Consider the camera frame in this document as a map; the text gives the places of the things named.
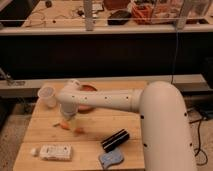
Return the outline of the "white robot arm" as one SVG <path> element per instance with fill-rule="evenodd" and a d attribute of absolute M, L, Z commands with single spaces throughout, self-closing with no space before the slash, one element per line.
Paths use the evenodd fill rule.
<path fill-rule="evenodd" d="M 186 105 L 172 84 L 156 81 L 142 89 L 81 91 L 71 80 L 56 94 L 61 113 L 73 116 L 79 105 L 138 113 L 146 171 L 198 171 Z"/>

